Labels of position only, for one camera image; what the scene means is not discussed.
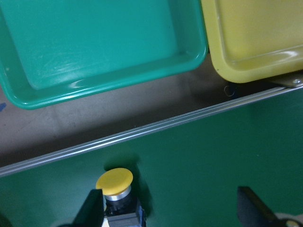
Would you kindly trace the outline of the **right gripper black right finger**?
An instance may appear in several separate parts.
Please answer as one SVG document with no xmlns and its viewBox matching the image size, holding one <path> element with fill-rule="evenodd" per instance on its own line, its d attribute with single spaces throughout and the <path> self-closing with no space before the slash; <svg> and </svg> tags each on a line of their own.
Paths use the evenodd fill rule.
<svg viewBox="0 0 303 227">
<path fill-rule="evenodd" d="M 237 216 L 243 227 L 284 226 L 284 221 L 247 186 L 237 189 Z"/>
</svg>

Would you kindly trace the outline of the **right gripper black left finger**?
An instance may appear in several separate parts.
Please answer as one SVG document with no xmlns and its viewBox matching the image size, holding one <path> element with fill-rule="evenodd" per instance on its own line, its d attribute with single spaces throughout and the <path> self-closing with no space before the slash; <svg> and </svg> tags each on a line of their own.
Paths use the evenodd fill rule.
<svg viewBox="0 0 303 227">
<path fill-rule="evenodd" d="M 71 226 L 100 227 L 103 224 L 103 220 L 103 193 L 101 189 L 93 189 L 86 197 Z"/>
</svg>

